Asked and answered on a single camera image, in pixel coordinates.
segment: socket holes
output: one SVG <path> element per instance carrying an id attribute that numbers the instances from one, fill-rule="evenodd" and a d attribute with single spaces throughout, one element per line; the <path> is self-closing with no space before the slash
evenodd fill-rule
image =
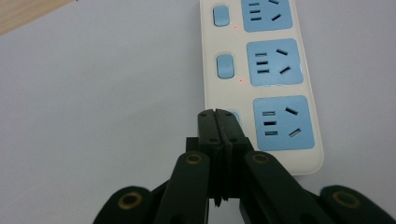
<path id="1" fill-rule="evenodd" d="M 265 121 L 264 126 L 276 125 L 276 121 Z"/>
<path id="2" fill-rule="evenodd" d="M 283 75 L 285 72 L 289 71 L 291 68 L 290 66 L 287 66 L 286 68 L 282 69 L 282 71 L 280 71 L 280 75 Z"/>
<path id="3" fill-rule="evenodd" d="M 277 14 L 276 16 L 274 16 L 271 21 L 276 21 L 277 19 L 279 19 L 282 15 Z"/>
<path id="4" fill-rule="evenodd" d="M 264 57 L 264 56 L 267 56 L 267 53 L 255 53 L 254 55 L 256 57 Z"/>
<path id="5" fill-rule="evenodd" d="M 297 110 L 290 109 L 289 107 L 286 107 L 286 112 L 289 112 L 289 113 L 291 113 L 292 115 L 295 115 L 295 116 L 298 115 L 298 111 Z"/>
<path id="6" fill-rule="evenodd" d="M 295 135 L 297 135 L 300 132 L 301 132 L 301 129 L 298 128 L 298 129 L 294 130 L 293 132 L 289 133 L 289 136 L 294 137 Z"/>
<path id="7" fill-rule="evenodd" d="M 283 54 L 283 55 L 285 55 L 285 56 L 288 56 L 288 52 L 287 51 L 285 51 L 285 50 L 283 50 L 283 49 L 277 49 L 276 50 L 276 53 L 280 53 L 280 54 Z"/>
<path id="8" fill-rule="evenodd" d="M 270 3 L 274 3 L 274 4 L 276 4 L 276 5 L 278 5 L 278 4 L 279 4 L 279 1 L 276 1 L 276 0 L 268 0 L 268 2 L 270 2 Z"/>
<path id="9" fill-rule="evenodd" d="M 267 73 L 270 73 L 270 70 L 269 69 L 257 70 L 257 73 L 258 74 L 267 74 Z"/>
<path id="10" fill-rule="evenodd" d="M 267 135 L 267 136 L 268 136 L 268 135 L 270 135 L 270 136 L 271 136 L 271 135 L 277 135 L 277 132 L 265 132 L 265 135 Z"/>
<path id="11" fill-rule="evenodd" d="M 257 65 L 264 65 L 264 64 L 268 64 L 268 61 L 263 61 L 263 62 L 256 62 Z"/>
<path id="12" fill-rule="evenodd" d="M 262 112 L 263 116 L 274 116 L 276 113 L 275 111 L 264 111 Z"/>

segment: white power strip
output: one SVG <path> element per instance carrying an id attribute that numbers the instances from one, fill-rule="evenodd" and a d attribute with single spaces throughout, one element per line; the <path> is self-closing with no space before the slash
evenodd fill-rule
<path id="1" fill-rule="evenodd" d="M 323 163 L 294 0 L 201 0 L 205 107 L 229 110 L 292 175 Z"/>

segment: white surface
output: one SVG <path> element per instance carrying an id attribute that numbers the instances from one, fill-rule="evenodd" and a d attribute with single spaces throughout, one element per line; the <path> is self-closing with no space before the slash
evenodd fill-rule
<path id="1" fill-rule="evenodd" d="M 247 33 L 243 28 L 240 0 L 201 0 L 201 29 L 203 43 L 205 107 L 236 111 L 241 127 L 256 150 L 256 125 L 253 101 L 264 97 L 298 96 L 306 97 L 315 145 L 306 150 L 268 151 L 293 175 L 307 175 L 317 171 L 323 163 L 323 145 L 318 127 L 318 116 L 312 95 L 304 46 L 300 34 L 296 6 L 289 0 L 293 26 L 289 29 Z M 230 24 L 217 27 L 213 23 L 213 8 L 227 6 L 230 10 Z M 247 43 L 263 40 L 293 39 L 299 50 L 303 82 L 294 85 L 253 87 L 250 84 Z M 221 54 L 233 55 L 235 76 L 220 79 L 216 59 Z"/>
<path id="2" fill-rule="evenodd" d="M 297 9 L 325 152 L 298 179 L 396 217 L 396 2 Z M 1 223 L 92 223 L 170 176 L 205 108 L 199 20 L 197 0 L 82 0 L 0 36 Z M 209 223 L 242 223 L 237 202 Z"/>

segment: blue switch button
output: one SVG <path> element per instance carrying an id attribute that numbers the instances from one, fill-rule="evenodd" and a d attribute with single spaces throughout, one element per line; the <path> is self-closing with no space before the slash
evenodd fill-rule
<path id="1" fill-rule="evenodd" d="M 218 6 L 213 8 L 213 20 L 216 26 L 226 26 L 230 24 L 230 14 L 228 7 Z"/>
<path id="2" fill-rule="evenodd" d="M 218 76 L 221 79 L 233 77 L 233 56 L 222 54 L 218 56 Z"/>

